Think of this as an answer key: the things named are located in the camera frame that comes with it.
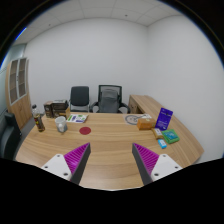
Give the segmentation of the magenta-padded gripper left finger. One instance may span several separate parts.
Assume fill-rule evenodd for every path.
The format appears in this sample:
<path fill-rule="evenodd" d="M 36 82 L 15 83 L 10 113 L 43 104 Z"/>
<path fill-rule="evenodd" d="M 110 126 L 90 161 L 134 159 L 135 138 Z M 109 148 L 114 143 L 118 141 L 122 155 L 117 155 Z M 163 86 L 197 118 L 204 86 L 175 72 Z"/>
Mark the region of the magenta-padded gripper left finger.
<path fill-rule="evenodd" d="M 90 144 L 86 143 L 65 155 L 56 154 L 42 166 L 42 169 L 72 183 L 79 184 L 90 153 Z"/>

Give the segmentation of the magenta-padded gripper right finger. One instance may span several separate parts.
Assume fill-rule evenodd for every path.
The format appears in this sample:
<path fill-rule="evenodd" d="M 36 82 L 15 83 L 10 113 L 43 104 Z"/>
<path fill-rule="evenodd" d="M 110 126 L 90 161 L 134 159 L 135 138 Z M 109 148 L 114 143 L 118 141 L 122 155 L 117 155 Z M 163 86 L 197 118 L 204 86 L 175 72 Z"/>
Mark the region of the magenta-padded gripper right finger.
<path fill-rule="evenodd" d="M 182 169 L 182 167 L 167 154 L 158 155 L 137 143 L 132 144 L 132 154 L 144 185 Z"/>

